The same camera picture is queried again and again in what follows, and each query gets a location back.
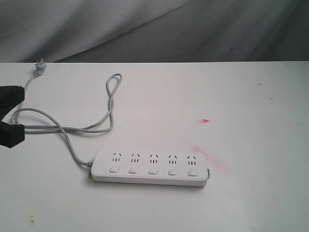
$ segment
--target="electrical outlet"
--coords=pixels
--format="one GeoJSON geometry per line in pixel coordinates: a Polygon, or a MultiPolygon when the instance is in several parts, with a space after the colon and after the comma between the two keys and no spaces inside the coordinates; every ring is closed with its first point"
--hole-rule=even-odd
{"type": "Polygon", "coordinates": [[[91,174],[96,181],[185,186],[203,186],[210,176],[202,154],[105,150],[97,153],[91,174]]]}

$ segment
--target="power cord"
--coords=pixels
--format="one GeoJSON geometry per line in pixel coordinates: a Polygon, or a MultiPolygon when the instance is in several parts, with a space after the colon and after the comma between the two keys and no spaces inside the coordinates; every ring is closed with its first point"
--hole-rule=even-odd
{"type": "MultiPolygon", "coordinates": [[[[43,59],[41,59],[39,62],[37,62],[35,67],[36,67],[36,71],[34,72],[32,77],[27,81],[27,83],[25,85],[25,88],[24,88],[25,92],[28,89],[30,83],[35,78],[44,74],[44,71],[45,71],[47,65],[43,62],[43,59]]],[[[92,162],[84,162],[77,157],[75,150],[72,146],[72,143],[71,143],[71,141],[68,137],[68,133],[75,133],[75,132],[108,133],[108,132],[110,132],[114,127],[114,119],[113,119],[113,116],[112,116],[112,111],[114,109],[113,97],[114,97],[119,85],[121,84],[121,81],[122,81],[122,75],[120,73],[116,73],[116,74],[114,74],[114,75],[112,75],[108,78],[108,80],[106,81],[106,90],[107,90],[107,93],[108,93],[108,96],[109,96],[109,104],[108,104],[109,110],[108,110],[107,114],[101,120],[99,120],[97,123],[90,125],[88,127],[84,127],[84,128],[63,127],[53,117],[51,117],[49,114],[47,114],[46,112],[44,112],[42,110],[38,110],[38,109],[34,109],[34,108],[22,108],[23,102],[21,102],[18,105],[17,110],[12,114],[11,124],[12,125],[14,125],[14,124],[18,125],[19,124],[19,121],[18,121],[19,120],[19,113],[22,112],[22,111],[33,111],[33,112],[37,112],[39,114],[46,116],[53,123],[55,123],[55,126],[24,125],[25,126],[25,134],[62,133],[74,160],[80,165],[83,165],[83,166],[86,166],[86,167],[91,167],[92,162]],[[114,78],[117,79],[117,84],[116,84],[115,88],[111,91],[110,87],[109,87],[109,83],[114,78]],[[92,130],[92,128],[95,128],[98,125],[100,125],[101,123],[103,123],[108,117],[110,118],[110,122],[111,122],[110,127],[106,128],[106,129],[102,129],[102,130],[92,130]]]]}

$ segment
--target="white power strip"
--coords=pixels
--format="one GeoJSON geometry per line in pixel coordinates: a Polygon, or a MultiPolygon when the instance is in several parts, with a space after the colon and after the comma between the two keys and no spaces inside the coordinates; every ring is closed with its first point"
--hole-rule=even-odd
{"type": "Polygon", "coordinates": [[[103,182],[204,186],[210,177],[204,155],[155,151],[100,151],[92,178],[103,182]]]}

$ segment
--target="white tabletop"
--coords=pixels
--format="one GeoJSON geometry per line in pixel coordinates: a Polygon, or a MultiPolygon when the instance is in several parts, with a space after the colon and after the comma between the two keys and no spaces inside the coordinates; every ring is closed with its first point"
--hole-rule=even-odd
{"type": "MultiPolygon", "coordinates": [[[[23,86],[33,68],[0,64],[0,85],[23,86]]],[[[114,130],[69,135],[77,155],[201,152],[211,170],[206,186],[95,182],[60,134],[26,135],[0,147],[0,231],[308,231],[309,62],[52,63],[24,107],[63,126],[88,126],[107,112],[113,73],[123,75],[114,130]]],[[[51,125],[36,113],[22,112],[20,121],[51,125]]]]}

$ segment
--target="gray cable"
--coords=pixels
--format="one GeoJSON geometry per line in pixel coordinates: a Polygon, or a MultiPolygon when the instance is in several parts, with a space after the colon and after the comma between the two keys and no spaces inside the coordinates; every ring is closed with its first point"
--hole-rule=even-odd
{"type": "MultiPolygon", "coordinates": [[[[33,75],[29,80],[28,82],[26,83],[25,85],[25,91],[27,90],[29,84],[31,83],[31,81],[36,78],[37,75],[33,75]]],[[[112,110],[114,108],[114,100],[113,100],[113,97],[115,95],[115,92],[117,91],[120,83],[122,81],[122,75],[120,73],[116,73],[114,75],[112,75],[110,78],[108,78],[108,80],[106,81],[106,89],[107,89],[107,93],[109,95],[109,104],[108,104],[108,112],[107,114],[101,119],[99,120],[97,123],[93,124],[93,125],[90,125],[88,127],[84,127],[84,128],[74,128],[74,127],[63,127],[61,126],[54,118],[52,118],[49,114],[41,111],[41,110],[38,110],[38,109],[33,109],[33,108],[24,108],[22,109],[22,103],[19,104],[18,106],[18,109],[12,114],[11,116],[11,124],[19,124],[18,122],[18,116],[19,116],[19,113],[22,112],[22,111],[34,111],[34,112],[37,112],[37,113],[40,113],[44,116],[46,116],[47,118],[49,118],[53,123],[55,123],[55,126],[41,126],[41,125],[24,125],[25,126],[25,129],[28,129],[28,130],[25,130],[25,133],[26,134],[46,134],[46,133],[62,133],[64,138],[65,138],[65,141],[69,147],[69,150],[74,158],[74,160],[80,164],[80,165],[84,165],[84,166],[87,166],[87,167],[91,167],[92,166],[92,162],[83,162],[81,161],[77,156],[76,156],[76,153],[74,151],[74,148],[72,146],[72,143],[67,135],[67,133],[73,133],[73,132],[84,132],[84,133],[108,133],[112,130],[113,126],[114,126],[114,119],[113,119],[113,116],[112,116],[112,110]],[[110,90],[110,87],[109,87],[109,83],[110,81],[113,79],[113,78],[116,78],[117,79],[117,84],[115,86],[115,88],[113,89],[113,91],[111,92],[110,90]],[[100,125],[101,123],[103,123],[107,118],[110,118],[110,127],[107,128],[107,129],[103,129],[103,130],[91,130],[92,128],[95,128],[97,127],[98,125],[100,125]]]]}

